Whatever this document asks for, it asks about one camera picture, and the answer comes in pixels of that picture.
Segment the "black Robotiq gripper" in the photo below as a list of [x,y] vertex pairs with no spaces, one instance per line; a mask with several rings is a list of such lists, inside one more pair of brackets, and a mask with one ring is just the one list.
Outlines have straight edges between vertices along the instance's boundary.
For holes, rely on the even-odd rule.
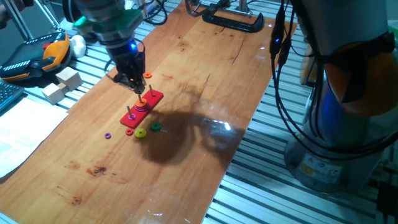
[[143,76],[145,49],[139,50],[139,44],[135,40],[130,40],[118,47],[107,48],[107,51],[118,71],[113,82],[133,88],[138,95],[142,94],[146,88]]

